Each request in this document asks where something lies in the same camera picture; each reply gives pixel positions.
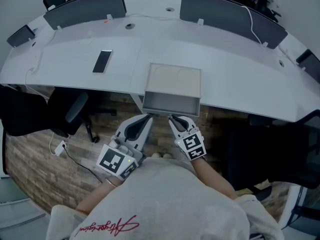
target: bracelet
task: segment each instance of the bracelet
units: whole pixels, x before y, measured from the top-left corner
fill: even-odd
[[[115,188],[117,187],[117,185],[113,184],[109,179],[105,178],[105,180],[106,180],[107,182],[109,182],[110,185],[114,186]]]

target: wooden floor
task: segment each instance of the wooden floor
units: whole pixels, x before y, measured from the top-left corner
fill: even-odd
[[[96,115],[91,118],[93,132],[98,134],[100,142],[93,144],[89,141],[84,126],[65,139],[68,153],[81,163],[104,178],[105,172],[95,166],[103,144],[109,143],[120,123],[140,111],[129,95],[106,93],[104,99],[106,108],[117,109],[117,116]],[[201,106],[197,126],[204,135],[205,147],[210,153],[207,158],[211,166],[220,169],[221,143],[229,124],[245,123],[246,113]],[[66,153],[59,157],[51,155],[49,142],[52,131],[44,130],[26,136],[6,137],[5,160],[7,171],[18,186],[41,208],[51,211],[54,205],[62,204],[75,208],[86,194],[99,185],[98,180],[86,169],[75,164]],[[55,147],[63,138],[54,135],[51,147]],[[156,117],[147,144],[144,147],[146,156],[154,152],[171,153],[177,155],[179,150],[174,145],[173,134],[168,119]],[[289,185],[273,183],[271,196],[262,202],[269,213],[279,220],[287,200]],[[243,190],[240,194],[251,193]]]

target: chair wheel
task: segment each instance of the chair wheel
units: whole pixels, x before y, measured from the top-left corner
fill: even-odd
[[[93,138],[93,143],[98,143],[99,141],[100,141],[100,138],[98,136]]]

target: shoe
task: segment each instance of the shoe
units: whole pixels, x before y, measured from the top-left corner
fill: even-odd
[[[155,152],[155,153],[152,154],[151,157],[152,157],[152,158],[161,158],[161,154],[158,153],[158,152]]]
[[[166,158],[166,159],[173,159],[172,155],[169,154],[169,153],[166,153],[163,155],[163,158]]]

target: person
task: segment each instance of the person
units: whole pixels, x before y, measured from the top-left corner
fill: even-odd
[[[54,206],[46,239],[284,239],[254,195],[238,197],[203,158],[191,164],[153,154],[124,182],[106,179],[75,210]]]

